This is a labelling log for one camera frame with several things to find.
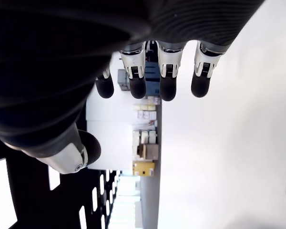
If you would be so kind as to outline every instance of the white panel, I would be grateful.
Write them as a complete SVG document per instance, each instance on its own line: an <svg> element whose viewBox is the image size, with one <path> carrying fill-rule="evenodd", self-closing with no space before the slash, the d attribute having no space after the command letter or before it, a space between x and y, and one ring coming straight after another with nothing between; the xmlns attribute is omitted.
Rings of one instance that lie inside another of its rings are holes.
<svg viewBox="0 0 286 229"><path fill-rule="evenodd" d="M81 229L87 229L86 215L85 215L85 207L82 206L80 209L80 222Z"/></svg>
<svg viewBox="0 0 286 229"><path fill-rule="evenodd" d="M97 209L97 189L96 187L92 190L92 206L93 206L93 211L96 211Z"/></svg>
<svg viewBox="0 0 286 229"><path fill-rule="evenodd" d="M53 190L61 183L60 174L51 166L48 166L48 170L49 170L50 190Z"/></svg>
<svg viewBox="0 0 286 229"><path fill-rule="evenodd" d="M286 229L286 0L264 2L200 99L195 46L163 102L158 228Z"/></svg>
<svg viewBox="0 0 286 229"><path fill-rule="evenodd" d="M101 195L104 194L104 175L100 175L100 191L101 191Z"/></svg>
<svg viewBox="0 0 286 229"><path fill-rule="evenodd" d="M10 193L10 184L6 160L0 160L0 229L8 229L17 222L14 204Z"/></svg>
<svg viewBox="0 0 286 229"><path fill-rule="evenodd" d="M132 169L132 127L127 122L87 121L87 130L101 144L100 158L89 168Z"/></svg>

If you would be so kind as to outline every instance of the white wall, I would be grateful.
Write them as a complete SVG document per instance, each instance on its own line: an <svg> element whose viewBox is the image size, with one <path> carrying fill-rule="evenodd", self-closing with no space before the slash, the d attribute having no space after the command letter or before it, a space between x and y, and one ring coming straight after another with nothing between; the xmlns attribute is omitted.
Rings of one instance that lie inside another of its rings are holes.
<svg viewBox="0 0 286 229"><path fill-rule="evenodd" d="M195 47L163 103L158 229L286 228L286 0L265 1L201 99Z"/></svg>
<svg viewBox="0 0 286 229"><path fill-rule="evenodd" d="M110 99L99 96L96 87L87 99L87 131L100 142L100 158L89 166L94 169L132 170L132 125L148 123L137 119L134 104L140 100L122 92L117 83L118 69L123 69L121 55L114 53L110 64L114 94Z"/></svg>

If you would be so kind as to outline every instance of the window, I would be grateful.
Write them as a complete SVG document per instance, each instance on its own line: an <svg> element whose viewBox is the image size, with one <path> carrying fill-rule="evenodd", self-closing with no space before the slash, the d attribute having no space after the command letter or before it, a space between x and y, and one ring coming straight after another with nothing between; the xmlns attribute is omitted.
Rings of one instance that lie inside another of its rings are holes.
<svg viewBox="0 0 286 229"><path fill-rule="evenodd" d="M82 206L80 209L80 222L81 222L81 229L87 229L85 207L84 206Z"/></svg>
<svg viewBox="0 0 286 229"><path fill-rule="evenodd" d="M0 229L8 229L17 222L17 216L10 193L6 160L0 160Z"/></svg>
<svg viewBox="0 0 286 229"><path fill-rule="evenodd" d="M110 204L112 204L113 202L112 190L110 190L109 192L109 200L110 200Z"/></svg>
<svg viewBox="0 0 286 229"><path fill-rule="evenodd" d="M102 215L101 217L101 225L102 225L102 229L105 229L105 216Z"/></svg>
<svg viewBox="0 0 286 229"><path fill-rule="evenodd" d="M110 208L109 208L109 200L106 201L106 214L109 215Z"/></svg>
<svg viewBox="0 0 286 229"><path fill-rule="evenodd" d="M97 189L96 187L92 190L92 207L93 211L97 209Z"/></svg>
<svg viewBox="0 0 286 229"><path fill-rule="evenodd" d="M100 175L100 190L101 190L101 195L104 194L104 175Z"/></svg>
<svg viewBox="0 0 286 229"><path fill-rule="evenodd" d="M109 181L109 169L106 170L106 182Z"/></svg>
<svg viewBox="0 0 286 229"><path fill-rule="evenodd" d="M61 184L60 174L51 166L48 166L49 170L49 183L50 183L50 190L55 189L58 185Z"/></svg>

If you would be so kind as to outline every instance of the cardboard box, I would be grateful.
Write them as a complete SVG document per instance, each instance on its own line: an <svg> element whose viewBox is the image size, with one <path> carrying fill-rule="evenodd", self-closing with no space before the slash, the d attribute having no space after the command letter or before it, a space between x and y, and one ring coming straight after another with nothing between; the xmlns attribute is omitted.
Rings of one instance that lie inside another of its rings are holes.
<svg viewBox="0 0 286 229"><path fill-rule="evenodd" d="M133 161L133 175L153 177L154 162Z"/></svg>
<svg viewBox="0 0 286 229"><path fill-rule="evenodd" d="M146 144L145 159L147 160L158 160L159 156L159 145L158 144Z"/></svg>

